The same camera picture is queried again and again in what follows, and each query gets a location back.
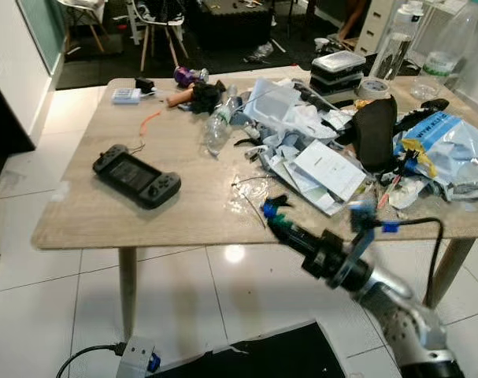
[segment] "power cord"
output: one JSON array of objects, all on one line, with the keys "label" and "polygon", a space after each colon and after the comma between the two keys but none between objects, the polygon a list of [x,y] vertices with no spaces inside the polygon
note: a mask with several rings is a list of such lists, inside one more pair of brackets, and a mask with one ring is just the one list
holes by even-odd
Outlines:
[{"label": "power cord", "polygon": [[81,354],[85,354],[93,350],[112,350],[116,356],[123,356],[123,353],[125,352],[126,347],[127,347],[127,343],[116,343],[116,344],[109,344],[109,345],[89,346],[88,348],[84,348],[80,350],[79,352],[73,354],[66,362],[64,362],[60,370],[58,370],[57,378],[61,378],[65,368],[67,368],[67,366],[69,366],[69,364],[74,359],[78,358]]},{"label": "power cord", "polygon": [[428,273],[428,283],[426,284],[426,295],[425,295],[425,305],[432,309],[433,303],[433,277],[435,275],[436,259],[438,257],[438,252],[440,249],[440,244],[443,239],[443,222],[434,217],[426,217],[412,220],[401,220],[399,222],[383,222],[378,221],[377,226],[406,226],[409,224],[423,224],[423,223],[437,223],[438,224],[438,235],[436,236],[435,248],[433,249],[433,254],[431,257],[431,262],[429,264],[429,273]]}]

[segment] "plastic bottle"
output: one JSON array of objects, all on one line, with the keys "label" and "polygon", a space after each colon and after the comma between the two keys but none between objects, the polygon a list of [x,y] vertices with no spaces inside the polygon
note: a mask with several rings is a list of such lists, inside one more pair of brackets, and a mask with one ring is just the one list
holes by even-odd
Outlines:
[{"label": "plastic bottle", "polygon": [[369,76],[385,80],[396,77],[422,16],[422,2],[408,1],[398,9]]},{"label": "plastic bottle", "polygon": [[478,0],[470,0],[446,25],[429,53],[410,93],[421,100],[434,98],[461,59],[475,32]]},{"label": "plastic bottle", "polygon": [[220,153],[232,133],[230,119],[236,108],[234,97],[237,96],[237,87],[235,85],[228,87],[227,94],[228,100],[213,111],[206,123],[204,141],[207,150],[213,156]]}]

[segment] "black mat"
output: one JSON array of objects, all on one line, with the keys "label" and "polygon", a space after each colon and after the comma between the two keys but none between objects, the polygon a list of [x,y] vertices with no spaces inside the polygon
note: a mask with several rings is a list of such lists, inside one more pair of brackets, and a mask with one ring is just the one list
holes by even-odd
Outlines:
[{"label": "black mat", "polygon": [[233,349],[208,352],[203,357],[156,376],[160,378],[343,378],[344,373],[317,325],[242,341]]},{"label": "black mat", "polygon": [[[289,3],[276,4],[278,14],[286,14]],[[243,59],[254,50],[252,47],[224,48],[223,50],[203,50],[196,35],[191,30],[184,33],[184,45],[190,59],[185,59],[174,37],[178,60],[181,65],[189,68],[207,68],[210,73],[225,73],[247,71],[251,69],[266,69],[286,65],[300,65],[303,69],[310,69],[310,62],[315,58],[314,42],[316,37],[326,36],[336,32],[336,27],[326,21],[316,19],[309,30],[307,39],[301,39],[301,30],[305,16],[300,14],[303,9],[295,8],[295,16],[291,23],[291,37],[287,37],[287,17],[278,16],[278,25],[272,28],[271,36],[287,52],[283,54],[274,47],[274,52],[265,60],[268,64],[249,64]],[[113,56],[94,56],[83,60],[67,61],[59,79],[57,89],[71,89],[78,87],[93,87],[106,85],[110,80],[118,77],[140,76],[141,46],[135,46],[129,38],[130,30],[123,34],[123,53]],[[154,57],[146,57],[146,66],[143,72],[145,77],[172,77],[174,63],[169,45],[162,28],[155,35]]]}]

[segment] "purple object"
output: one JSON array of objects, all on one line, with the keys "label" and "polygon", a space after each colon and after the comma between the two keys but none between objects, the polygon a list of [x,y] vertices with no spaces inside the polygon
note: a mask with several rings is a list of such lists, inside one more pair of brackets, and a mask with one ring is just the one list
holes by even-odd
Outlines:
[{"label": "purple object", "polygon": [[174,80],[184,88],[188,88],[191,83],[202,81],[207,83],[209,81],[209,71],[207,69],[187,69],[186,67],[176,67],[174,70]]}]

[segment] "blue label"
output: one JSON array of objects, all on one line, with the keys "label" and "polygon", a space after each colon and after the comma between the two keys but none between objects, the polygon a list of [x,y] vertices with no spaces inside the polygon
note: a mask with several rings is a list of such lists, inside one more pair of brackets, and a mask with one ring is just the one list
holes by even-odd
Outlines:
[{"label": "blue label", "polygon": [[404,137],[404,139],[417,139],[425,151],[442,138],[450,129],[460,121],[459,118],[444,112],[435,113],[419,122]]}]

